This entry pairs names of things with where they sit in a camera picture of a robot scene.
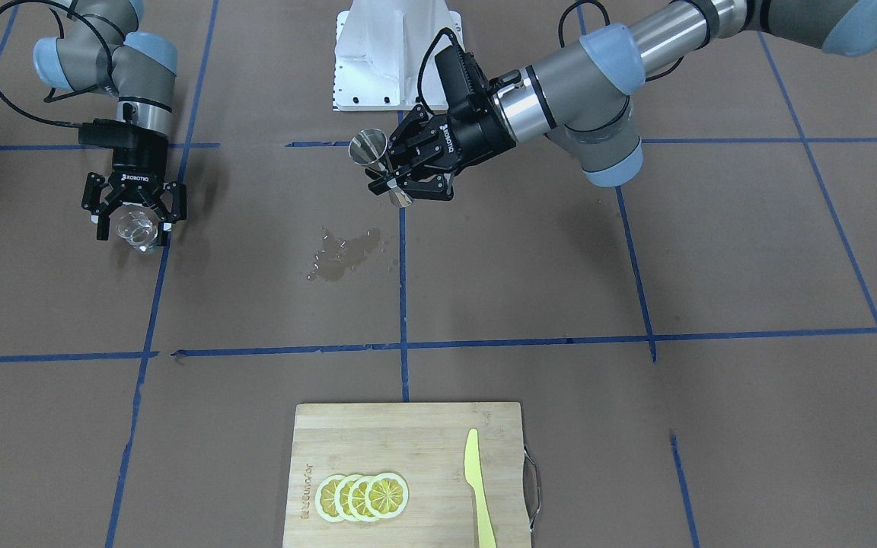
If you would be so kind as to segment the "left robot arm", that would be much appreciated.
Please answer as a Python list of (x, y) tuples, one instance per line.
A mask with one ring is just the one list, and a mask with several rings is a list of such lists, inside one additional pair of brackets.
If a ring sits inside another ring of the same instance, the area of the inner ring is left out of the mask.
[(570, 153), (592, 184), (616, 187), (643, 165), (633, 94), (688, 53), (746, 30), (855, 58), (877, 48), (877, 1), (672, 1), (492, 79), (452, 38), (442, 51), (427, 49), (445, 112), (418, 98), (391, 134), (363, 129), (349, 153), (369, 190), (397, 207), (451, 200), (453, 178), (466, 167), (540, 136)]

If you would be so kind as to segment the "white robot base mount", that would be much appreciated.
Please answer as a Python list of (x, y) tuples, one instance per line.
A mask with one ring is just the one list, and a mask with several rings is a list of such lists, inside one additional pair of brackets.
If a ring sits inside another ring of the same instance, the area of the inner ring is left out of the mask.
[(443, 28), (463, 37), (462, 18), (445, 1), (354, 1), (336, 17), (335, 111), (410, 110), (422, 96), (448, 108), (434, 59), (418, 73)]

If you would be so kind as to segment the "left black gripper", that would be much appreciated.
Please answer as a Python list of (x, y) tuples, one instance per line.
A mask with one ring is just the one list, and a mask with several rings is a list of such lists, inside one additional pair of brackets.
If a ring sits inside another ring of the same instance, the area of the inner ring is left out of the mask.
[(366, 170), (375, 195), (403, 190), (414, 199), (449, 201), (452, 177), (515, 147), (499, 110), (497, 91), (516, 83), (516, 72), (488, 80), (473, 53), (446, 46), (435, 57), (448, 110), (428, 114), (416, 105), (394, 129), (387, 146), (390, 171)]

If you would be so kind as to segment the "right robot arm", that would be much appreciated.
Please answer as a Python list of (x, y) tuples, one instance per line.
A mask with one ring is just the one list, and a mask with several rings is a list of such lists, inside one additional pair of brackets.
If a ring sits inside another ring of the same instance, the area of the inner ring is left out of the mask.
[(33, 65), (51, 89), (46, 100), (78, 94), (117, 100), (111, 120), (78, 129), (81, 145), (112, 153), (107, 176), (87, 175), (82, 208), (98, 240), (116, 234), (137, 252), (151, 253), (186, 218), (185, 187), (166, 178), (177, 49), (140, 30), (140, 1), (52, 1), (49, 7), (69, 18), (71, 27), (34, 46)]

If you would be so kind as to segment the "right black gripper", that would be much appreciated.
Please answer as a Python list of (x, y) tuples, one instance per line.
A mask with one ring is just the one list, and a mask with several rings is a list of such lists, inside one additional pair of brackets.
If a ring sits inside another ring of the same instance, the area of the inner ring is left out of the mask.
[(111, 215), (128, 204), (152, 209), (159, 221), (158, 247), (166, 247), (175, 223), (187, 218), (186, 187), (166, 180), (168, 141), (153, 129), (116, 120), (94, 120), (78, 129), (80, 145), (112, 150), (111, 174), (86, 176), (82, 208), (94, 216), (95, 237), (110, 238)]

